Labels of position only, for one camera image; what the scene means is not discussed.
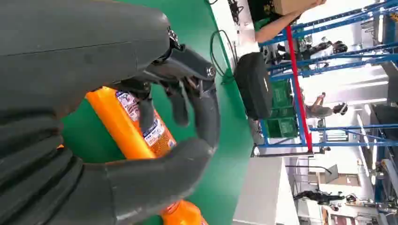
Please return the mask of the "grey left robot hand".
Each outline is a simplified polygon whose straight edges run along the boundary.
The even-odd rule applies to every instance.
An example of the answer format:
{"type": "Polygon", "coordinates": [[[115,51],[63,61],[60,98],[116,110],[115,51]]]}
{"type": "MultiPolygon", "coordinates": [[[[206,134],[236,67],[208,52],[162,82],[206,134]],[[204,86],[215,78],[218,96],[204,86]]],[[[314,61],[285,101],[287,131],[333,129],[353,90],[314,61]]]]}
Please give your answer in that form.
{"type": "Polygon", "coordinates": [[[130,225],[189,196],[217,150],[215,68],[180,44],[158,9],[113,0],[0,3],[0,222],[130,225]],[[63,146],[62,118],[102,87],[139,98],[140,126],[162,85],[176,123],[188,98],[197,136],[164,157],[85,163],[63,146]]]}

